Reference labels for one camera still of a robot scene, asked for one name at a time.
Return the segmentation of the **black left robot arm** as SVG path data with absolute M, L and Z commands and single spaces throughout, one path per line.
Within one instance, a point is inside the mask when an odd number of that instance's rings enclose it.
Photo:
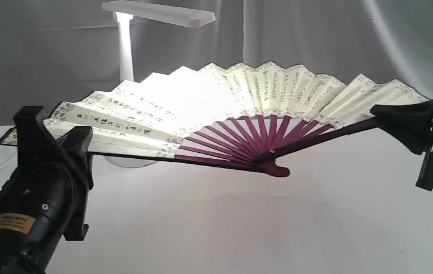
M 0 274 L 44 274 L 60 239 L 84 241 L 93 189 L 90 126 L 55 139 L 43 106 L 13 117 L 17 167 L 0 190 Z

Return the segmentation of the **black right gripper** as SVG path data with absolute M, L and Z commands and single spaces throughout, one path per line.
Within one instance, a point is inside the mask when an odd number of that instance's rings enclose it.
M 397 139 L 413 154 L 422 155 L 416 186 L 433 189 L 433 100 L 408 105 L 374 105 L 370 113 L 385 124 L 380 129 Z

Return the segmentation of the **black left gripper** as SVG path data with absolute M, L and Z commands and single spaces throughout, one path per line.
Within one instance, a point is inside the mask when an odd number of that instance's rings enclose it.
M 84 241 L 93 189 L 90 126 L 55 139 L 43 106 L 14 115 L 17 168 L 0 191 L 0 267 L 46 267 L 60 240 Z

